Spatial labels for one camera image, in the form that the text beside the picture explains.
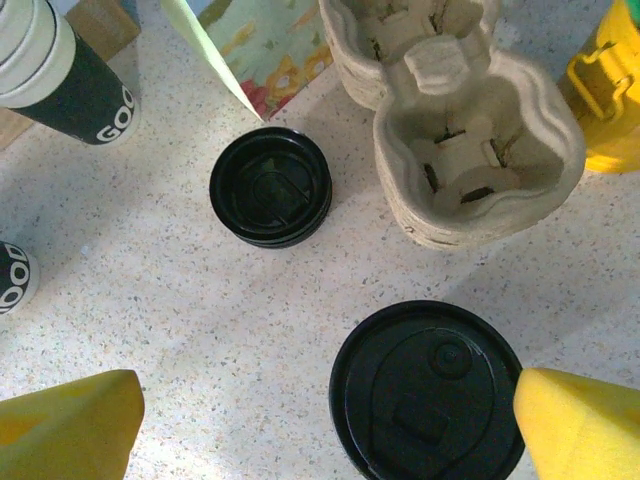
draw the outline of black plastic lid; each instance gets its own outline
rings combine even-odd
[[[258,247],[284,248],[322,224],[331,205],[331,175],[308,137],[262,128],[222,152],[209,195],[220,221],[238,237]]]
[[[362,322],[331,373],[338,436],[367,478],[504,480],[524,442],[513,413],[522,367],[489,324],[414,301]]]

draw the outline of speckled countertop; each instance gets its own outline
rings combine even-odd
[[[372,113],[330,70],[274,121],[324,150],[329,217],[299,246],[253,248],[218,222],[207,187],[224,146],[259,123],[156,2],[138,3],[143,33],[113,63],[142,99],[136,135],[100,149],[35,127],[0,153],[0,238],[43,270],[32,303],[0,318],[0,398],[132,368],[147,411],[128,479],[356,479],[329,417],[333,359],[365,317],[421,298],[480,315],[525,366],[640,388],[637,174],[586,173],[502,242],[420,248],[383,198]],[[501,42],[558,74],[607,2],[520,3]],[[534,478],[525,455],[512,479]]]

